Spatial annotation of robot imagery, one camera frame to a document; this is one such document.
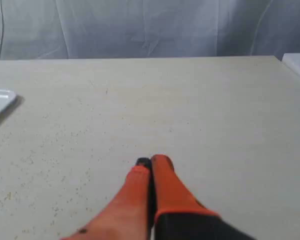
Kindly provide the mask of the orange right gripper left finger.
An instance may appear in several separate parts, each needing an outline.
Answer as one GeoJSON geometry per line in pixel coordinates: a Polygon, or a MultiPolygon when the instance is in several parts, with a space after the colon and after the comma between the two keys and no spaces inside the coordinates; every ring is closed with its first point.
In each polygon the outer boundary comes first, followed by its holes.
{"type": "Polygon", "coordinates": [[[138,158],[107,206],[66,240],[149,240],[151,160],[138,158]]]}

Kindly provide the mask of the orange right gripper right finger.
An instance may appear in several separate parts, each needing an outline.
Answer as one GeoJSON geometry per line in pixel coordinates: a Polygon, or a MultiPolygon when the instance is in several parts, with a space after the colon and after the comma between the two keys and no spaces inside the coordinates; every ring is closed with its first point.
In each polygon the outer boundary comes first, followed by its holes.
{"type": "Polygon", "coordinates": [[[156,240],[252,239],[203,206],[178,178],[168,156],[156,154],[151,162],[156,195],[156,240]]]}

